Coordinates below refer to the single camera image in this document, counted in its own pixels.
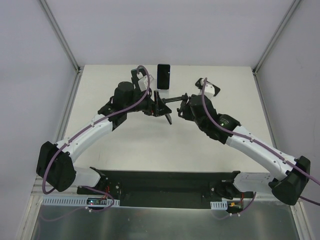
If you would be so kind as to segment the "silver folding phone stand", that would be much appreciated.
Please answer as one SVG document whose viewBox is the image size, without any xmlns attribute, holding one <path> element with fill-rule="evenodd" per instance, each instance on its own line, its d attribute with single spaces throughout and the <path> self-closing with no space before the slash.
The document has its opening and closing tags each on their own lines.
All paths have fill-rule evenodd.
<svg viewBox="0 0 320 240">
<path fill-rule="evenodd" d="M 169 89 L 159 89 L 158 92 L 161 99 L 168 99 L 170 97 Z"/>
</svg>

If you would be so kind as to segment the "black phone teal edge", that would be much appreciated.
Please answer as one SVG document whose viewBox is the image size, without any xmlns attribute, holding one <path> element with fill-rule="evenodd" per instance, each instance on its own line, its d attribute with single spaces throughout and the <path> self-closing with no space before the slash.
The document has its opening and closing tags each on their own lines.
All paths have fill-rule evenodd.
<svg viewBox="0 0 320 240">
<path fill-rule="evenodd" d="M 137 81 L 139 81 L 139 77 L 138 77 L 138 75 L 139 75 L 139 70 L 138 70 L 137 68 L 132 69 L 132 70 L 130 71 L 130 73 L 131 73 L 131 81 L 132 81 L 132 82 L 137 82 Z"/>
</svg>

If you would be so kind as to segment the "black phone blue edge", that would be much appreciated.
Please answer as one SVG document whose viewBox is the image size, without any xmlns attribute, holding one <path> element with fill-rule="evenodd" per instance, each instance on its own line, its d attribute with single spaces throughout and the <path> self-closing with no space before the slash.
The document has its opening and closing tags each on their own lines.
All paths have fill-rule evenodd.
<svg viewBox="0 0 320 240">
<path fill-rule="evenodd" d="M 170 74 L 171 66 L 169 64 L 157 65 L 157 88 L 159 90 L 169 90 Z"/>
</svg>

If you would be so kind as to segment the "black folding phone stand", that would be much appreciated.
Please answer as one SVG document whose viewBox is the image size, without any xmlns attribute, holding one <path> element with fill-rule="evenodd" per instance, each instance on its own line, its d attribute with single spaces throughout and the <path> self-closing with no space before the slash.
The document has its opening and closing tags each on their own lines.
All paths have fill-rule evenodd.
<svg viewBox="0 0 320 240">
<path fill-rule="evenodd" d="M 179 102 L 179 101 L 187 101 L 188 100 L 188 94 L 185 93 L 181 96 L 177 97 L 170 97 L 170 98 L 163 98 L 162 101 L 167 104 L 167 103 L 173 103 L 173 102 Z"/>
</svg>

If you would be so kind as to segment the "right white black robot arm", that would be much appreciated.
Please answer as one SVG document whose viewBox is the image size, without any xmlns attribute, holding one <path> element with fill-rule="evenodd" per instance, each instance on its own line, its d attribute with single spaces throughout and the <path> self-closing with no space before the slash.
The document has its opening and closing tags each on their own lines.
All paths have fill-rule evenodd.
<svg viewBox="0 0 320 240">
<path fill-rule="evenodd" d="M 263 143 L 233 117 L 217 113 L 206 96 L 184 95 L 177 112 L 180 118 L 195 122 L 209 138 L 242 152 L 268 170 L 268 173 L 238 173 L 225 184 L 228 196 L 263 192 L 273 194 L 286 205 L 297 203 L 309 182 L 308 158 L 303 155 L 296 158 Z"/>
</svg>

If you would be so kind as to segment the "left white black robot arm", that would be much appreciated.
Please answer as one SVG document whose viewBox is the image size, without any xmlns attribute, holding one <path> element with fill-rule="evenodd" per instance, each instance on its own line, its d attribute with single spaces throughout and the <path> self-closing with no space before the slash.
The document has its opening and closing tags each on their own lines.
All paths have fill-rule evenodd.
<svg viewBox="0 0 320 240">
<path fill-rule="evenodd" d="M 58 192 L 75 185 L 86 186 L 96 195 L 102 194 L 106 177 L 94 167 L 75 167 L 74 163 L 88 147 L 114 131 L 132 112 L 143 112 L 152 117 L 166 116 L 170 120 L 172 110 L 158 91 L 141 91 L 130 82 L 120 82 L 109 102 L 77 133 L 56 143 L 47 141 L 41 146 L 36 173 L 42 177 L 42 183 L 50 184 Z"/>
</svg>

